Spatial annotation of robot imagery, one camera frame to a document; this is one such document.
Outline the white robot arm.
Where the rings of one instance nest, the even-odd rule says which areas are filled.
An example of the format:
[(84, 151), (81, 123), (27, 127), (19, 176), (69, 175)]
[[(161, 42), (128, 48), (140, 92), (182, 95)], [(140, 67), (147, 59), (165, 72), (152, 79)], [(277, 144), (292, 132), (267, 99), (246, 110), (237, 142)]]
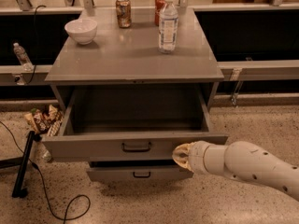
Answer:
[(299, 200), (299, 167), (250, 142), (237, 141), (224, 146), (196, 141), (176, 147), (172, 158), (180, 167), (197, 175), (218, 175), (259, 184)]

